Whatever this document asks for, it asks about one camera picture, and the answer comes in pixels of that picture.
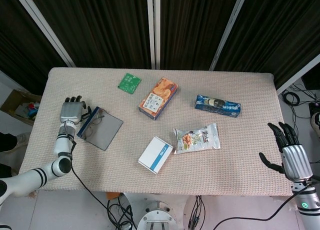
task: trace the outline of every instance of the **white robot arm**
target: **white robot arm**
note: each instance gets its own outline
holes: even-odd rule
[[[62,105],[60,114],[60,129],[56,138],[53,155],[57,159],[43,167],[37,167],[17,176],[0,178],[0,210],[3,202],[8,196],[25,196],[34,190],[37,190],[47,182],[62,177],[70,172],[72,166],[72,151],[76,143],[74,136],[76,125],[91,113],[88,107],[88,113],[82,115],[83,108],[86,108],[84,101],[80,102],[81,96],[67,97]],[[1,225],[0,229],[10,230],[7,225]]]
[[[262,162],[270,169],[285,174],[292,182],[292,193],[297,194],[295,202],[301,215],[305,230],[320,229],[320,200],[312,179],[320,181],[320,177],[313,174],[306,151],[296,136],[295,131],[286,123],[279,122],[280,128],[268,123],[273,130],[276,143],[282,158],[282,165],[270,163],[263,153],[259,153]]]

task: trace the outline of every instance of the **blue snack package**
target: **blue snack package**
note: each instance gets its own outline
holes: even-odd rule
[[[240,113],[241,104],[209,96],[198,95],[196,97],[194,108],[236,118]]]

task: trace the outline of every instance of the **cable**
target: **cable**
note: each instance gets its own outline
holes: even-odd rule
[[[295,110],[294,107],[300,106],[302,104],[310,103],[310,102],[315,102],[315,101],[317,101],[317,99],[315,99],[315,101],[314,100],[312,100],[312,101],[300,101],[300,97],[296,93],[288,91],[288,90],[285,90],[284,92],[282,92],[281,96],[282,96],[282,100],[287,105],[289,105],[290,108],[291,108],[293,129],[294,129],[294,131],[296,133],[296,136],[299,137],[299,129],[298,129],[298,126],[297,126],[297,118],[310,119],[310,117],[298,116],[296,114],[296,110]],[[292,100],[291,101],[288,99],[288,96],[292,96]]]
[[[310,164],[320,164],[320,159],[318,161],[310,162]]]
[[[301,83],[298,83],[298,84],[292,84],[293,86],[290,86],[289,88],[292,89],[293,91],[295,92],[303,92],[305,95],[307,95],[309,98],[317,101],[319,98],[317,98],[316,94],[313,93],[312,91],[310,90],[307,90],[307,89],[301,89],[299,88],[298,86],[302,86],[304,88],[304,86],[301,84]]]
[[[266,219],[262,219],[262,218],[253,218],[253,217],[240,217],[240,216],[235,216],[235,217],[229,217],[229,218],[226,218],[222,221],[220,221],[215,227],[213,230],[216,230],[217,227],[224,223],[225,221],[229,221],[229,220],[232,220],[232,219],[243,219],[243,220],[254,220],[254,221],[263,221],[263,222],[266,222],[266,221],[269,221],[271,220],[272,218],[274,218],[275,215],[277,215],[277,213],[291,200],[293,199],[295,196],[299,195],[300,193],[302,193],[304,190],[306,190],[309,186],[306,186],[304,187],[303,189],[301,189],[300,191],[296,192],[295,194],[293,194],[291,197],[289,197],[287,200],[284,201],[284,203],[281,204],[281,206],[268,218]]]
[[[202,224],[201,224],[201,227],[199,228],[199,230],[202,229],[202,227],[204,226],[205,220],[206,220],[206,207],[205,207],[205,204],[202,200],[202,196],[197,195],[195,197],[195,202],[194,202],[191,214],[190,214],[189,223],[188,223],[188,230],[194,230],[196,228],[196,226],[198,225],[198,222],[200,221],[200,215],[201,215],[202,209],[204,211],[204,214],[203,214]]]
[[[72,141],[72,148],[71,148],[71,154],[73,153],[74,149],[75,149],[75,146],[76,146],[76,142],[72,139],[72,138],[69,138],[70,141]],[[108,218],[110,220],[110,222],[113,224],[113,226],[115,226],[115,230],[122,230],[122,227],[125,226],[125,225],[128,225],[130,224],[130,229],[129,230],[132,230],[133,227],[135,229],[137,229],[136,225],[135,225],[135,222],[134,222],[134,218],[133,218],[133,212],[132,212],[132,208],[131,208],[131,205],[128,205],[126,208],[124,208],[121,203],[120,203],[120,199],[118,197],[118,203],[113,203],[110,205],[110,200],[108,200],[107,202],[107,206],[105,206],[91,191],[90,189],[84,184],[84,182],[80,179],[80,177],[76,174],[75,170],[74,170],[74,166],[73,166],[73,162],[72,162],[72,159],[71,159],[71,170],[73,172],[73,174],[75,175],[75,177],[79,180],[79,182],[82,184],[82,186],[90,193],[90,195],[98,201],[98,203],[100,203],[100,205],[106,209],[106,212],[107,212],[107,215],[108,215]],[[120,207],[121,211],[122,211],[122,215],[120,216],[120,219],[117,220],[116,217],[112,214],[111,212],[111,208],[113,206],[118,206]]]

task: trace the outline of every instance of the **black curtain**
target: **black curtain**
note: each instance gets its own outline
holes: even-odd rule
[[[0,70],[41,95],[53,67],[66,67],[18,0],[0,0]]]
[[[235,2],[161,0],[161,69],[208,70]]]
[[[319,43],[320,0],[245,0],[215,70],[272,73],[279,88]]]
[[[147,0],[33,0],[77,67],[151,68]]]

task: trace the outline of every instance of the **white floor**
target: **white floor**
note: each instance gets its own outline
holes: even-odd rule
[[[11,92],[10,87],[0,83],[0,104]],[[291,124],[291,110],[280,101],[284,120]],[[299,107],[297,114],[308,114],[306,106]],[[319,142],[313,134],[308,120],[298,119],[300,141],[306,146],[311,161],[320,159]],[[14,135],[30,132],[31,127],[0,112],[0,131]],[[18,167],[25,149],[16,156],[8,158],[0,154],[0,162],[8,162]],[[320,166],[313,166],[315,173]],[[104,192],[94,193],[106,203]],[[184,226],[188,220],[195,198],[191,196],[184,209]],[[222,219],[229,217],[268,218],[282,202],[268,196],[204,196],[206,218],[203,230],[212,230]],[[8,224],[13,230],[114,230],[106,211],[85,190],[83,191],[45,191],[38,190],[35,198],[10,197],[2,205],[0,222]],[[299,214],[286,206],[268,222],[231,220],[220,225],[218,230],[304,230]]]

